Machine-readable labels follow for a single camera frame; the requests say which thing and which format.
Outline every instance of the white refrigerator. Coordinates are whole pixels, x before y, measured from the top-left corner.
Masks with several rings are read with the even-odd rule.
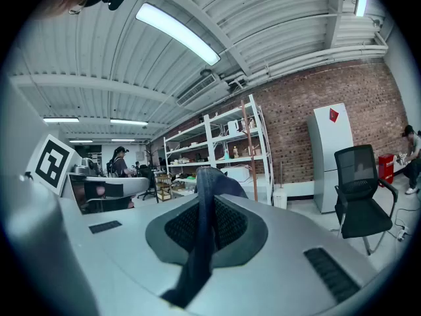
[[[314,109],[308,117],[314,167],[314,201],[321,213],[335,211],[336,151],[354,146],[345,104]]]

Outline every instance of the white sneaker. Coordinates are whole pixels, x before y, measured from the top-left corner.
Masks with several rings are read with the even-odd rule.
[[[418,191],[418,188],[409,188],[405,194],[414,194]]]

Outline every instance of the brown stick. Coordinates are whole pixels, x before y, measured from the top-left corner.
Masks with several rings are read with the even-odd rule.
[[[244,106],[243,100],[241,100],[241,106],[243,107],[244,121],[247,121],[247,113],[245,112],[245,106]],[[255,201],[257,201],[257,179],[256,179],[256,167],[255,167],[255,150],[253,149],[253,145],[251,143],[250,128],[249,128],[248,123],[245,126],[245,129],[247,130],[247,139],[249,140],[249,150],[250,150],[250,155],[251,155],[251,172],[253,173],[253,186],[255,188]]]

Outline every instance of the brick wall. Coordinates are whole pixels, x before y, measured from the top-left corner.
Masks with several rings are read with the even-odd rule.
[[[261,105],[266,121],[275,182],[280,181],[281,162],[283,182],[312,180],[312,152],[306,118],[318,107],[343,102],[354,144],[372,144],[376,159],[384,153],[407,150],[405,139],[400,135],[407,125],[401,94],[382,59],[347,61],[304,70],[247,90],[207,113],[233,109],[250,93]],[[198,123],[199,117],[195,117],[166,136],[171,137],[178,130]],[[247,140],[235,145],[240,151],[247,147]],[[192,151],[185,156],[193,158],[200,152],[205,157],[205,151]],[[257,172],[263,172],[261,161],[257,162]]]

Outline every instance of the red diamond-shaped paper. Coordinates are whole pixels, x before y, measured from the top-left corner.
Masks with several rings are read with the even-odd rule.
[[[332,108],[330,108],[330,120],[333,123],[336,123],[337,117],[339,116],[339,113],[334,111]]]

